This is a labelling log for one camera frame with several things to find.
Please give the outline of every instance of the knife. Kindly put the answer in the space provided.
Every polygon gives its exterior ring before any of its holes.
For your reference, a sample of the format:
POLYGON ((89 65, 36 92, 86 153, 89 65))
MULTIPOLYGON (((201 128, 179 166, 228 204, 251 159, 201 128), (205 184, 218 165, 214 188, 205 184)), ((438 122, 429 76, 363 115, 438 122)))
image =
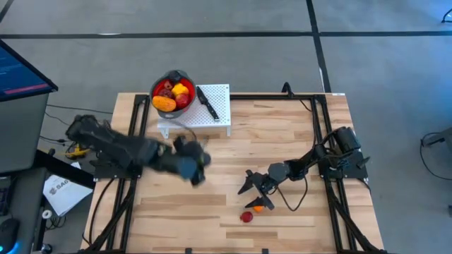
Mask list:
POLYGON ((196 87, 196 94, 198 95, 199 102, 207 107, 207 110, 212 115, 213 120, 219 121, 220 118, 218 117, 217 112, 212 108, 212 105, 210 105, 207 97, 199 87, 196 87))

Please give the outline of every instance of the red apple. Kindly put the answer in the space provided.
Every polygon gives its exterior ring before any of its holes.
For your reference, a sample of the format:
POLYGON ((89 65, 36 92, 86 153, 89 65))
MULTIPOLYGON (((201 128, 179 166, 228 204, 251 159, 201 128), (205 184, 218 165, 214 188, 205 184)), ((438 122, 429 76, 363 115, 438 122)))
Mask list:
POLYGON ((253 214, 251 212, 244 212, 240 216, 240 219, 245 223, 250 222, 253 220, 253 214))
POLYGON ((158 95, 163 96, 163 97, 168 97, 170 99, 174 98, 174 95, 172 94, 171 90, 166 89, 166 88, 161 89, 161 91, 159 91, 158 95))
POLYGON ((176 96, 176 105, 178 109, 183 109, 190 103, 190 97, 186 94, 180 94, 176 96))

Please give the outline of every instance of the wooden table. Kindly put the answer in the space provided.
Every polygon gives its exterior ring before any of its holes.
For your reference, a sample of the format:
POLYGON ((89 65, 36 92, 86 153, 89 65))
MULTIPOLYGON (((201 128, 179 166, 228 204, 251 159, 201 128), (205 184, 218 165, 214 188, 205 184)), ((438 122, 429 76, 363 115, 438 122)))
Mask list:
MULTIPOLYGON (((135 93, 120 93, 117 97, 112 127, 124 134, 129 129, 134 97, 135 93)), ((327 94, 326 99, 333 129, 352 127, 345 96, 327 94)), ((323 126, 320 105, 318 109, 323 126)), ((300 158, 306 153, 314 137, 311 113, 299 101, 289 100, 232 100, 231 113, 230 138, 222 130, 197 131, 209 135, 206 150, 213 162, 206 169, 206 182, 198 188, 178 177, 145 169, 138 181, 127 252, 183 253, 185 248, 193 248, 194 253, 260 253, 268 248, 271 253, 334 253, 325 186, 316 167, 307 175, 309 190, 296 212, 289 211, 275 194, 271 196, 274 210, 255 214, 248 224, 239 220, 244 206, 258 196, 257 190, 237 195, 245 171, 266 173, 270 163, 300 158)), ((151 126, 156 118, 152 108, 146 136, 162 139, 157 126, 151 126)), ((96 185, 86 236, 95 203, 107 182, 96 185)), ((352 218, 376 247, 383 248, 369 191, 356 179, 344 182, 352 218)), ((117 181, 102 199, 94 224, 95 237, 112 216, 116 189, 117 181)), ((294 207, 304 192, 304 181, 285 181, 280 189, 294 207)), ((345 228, 342 220, 340 223, 346 248, 345 228)), ((115 248, 119 247, 122 224, 118 223, 115 248)))

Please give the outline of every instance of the computer screen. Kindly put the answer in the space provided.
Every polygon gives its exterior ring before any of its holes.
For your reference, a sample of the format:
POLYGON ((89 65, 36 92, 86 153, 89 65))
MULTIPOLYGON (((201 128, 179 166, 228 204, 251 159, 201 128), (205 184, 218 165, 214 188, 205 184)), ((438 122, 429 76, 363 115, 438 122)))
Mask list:
POLYGON ((0 40, 0 102, 56 90, 52 81, 0 40))

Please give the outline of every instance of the gray floor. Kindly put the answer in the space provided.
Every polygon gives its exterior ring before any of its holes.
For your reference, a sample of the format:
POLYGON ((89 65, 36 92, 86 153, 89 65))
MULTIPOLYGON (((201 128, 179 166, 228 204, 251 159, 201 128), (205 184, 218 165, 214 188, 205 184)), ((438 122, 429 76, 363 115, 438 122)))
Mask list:
MULTIPOLYGON (((439 24, 452 8, 447 1, 313 2, 321 32, 452 30, 452 24, 439 24)), ((298 0, 15 0, 0 23, 0 33, 10 34, 226 30, 307 31, 310 24, 305 1, 298 0)), ((285 81, 297 92, 323 89, 310 37, 6 42, 60 87, 50 96, 52 104, 112 111, 118 92, 147 91, 173 68, 184 69, 197 83, 230 83, 237 92, 277 92, 285 81)), ((372 158, 370 185, 386 249, 450 253, 452 183, 425 170, 419 144, 425 133, 452 124, 452 37, 329 37, 321 42, 332 91, 347 94, 363 151, 372 158)), ((68 122, 82 113, 47 112, 68 122)), ((62 138, 65 129, 46 118, 42 134, 62 138)), ((452 159, 443 145, 424 155, 432 170, 452 178, 452 159)), ((64 228, 46 234, 56 252, 78 250, 89 205, 90 198, 68 214, 64 228)))

